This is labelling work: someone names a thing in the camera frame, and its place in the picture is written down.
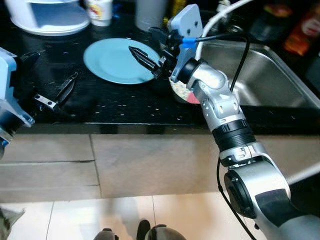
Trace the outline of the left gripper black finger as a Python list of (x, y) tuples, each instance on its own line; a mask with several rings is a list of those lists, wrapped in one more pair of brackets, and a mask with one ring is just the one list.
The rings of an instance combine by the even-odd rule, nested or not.
[(41, 55), (39, 51), (27, 52), (20, 56), (20, 61), (23, 62), (23, 64), (35, 64)]
[(39, 106), (45, 106), (51, 111), (62, 111), (62, 107), (64, 103), (66, 103), (71, 93), (73, 93), (74, 87), (76, 86), (77, 78), (78, 78), (78, 71), (74, 71), (70, 77), (68, 77), (65, 82), (60, 87), (60, 90), (57, 92), (55, 97), (53, 98), (46, 98), (41, 94), (35, 94), (34, 100), (37, 102)]

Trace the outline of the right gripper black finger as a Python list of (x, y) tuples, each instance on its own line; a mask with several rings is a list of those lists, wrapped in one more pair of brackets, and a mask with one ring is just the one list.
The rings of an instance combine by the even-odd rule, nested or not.
[(161, 27), (149, 27), (148, 32), (151, 34), (151, 41), (159, 47), (169, 45), (170, 34), (166, 29)]
[(151, 71), (153, 77), (160, 77), (162, 75), (163, 71), (162, 64), (160, 64), (160, 58), (153, 59), (146, 52), (136, 46), (128, 46), (128, 50), (140, 66)]

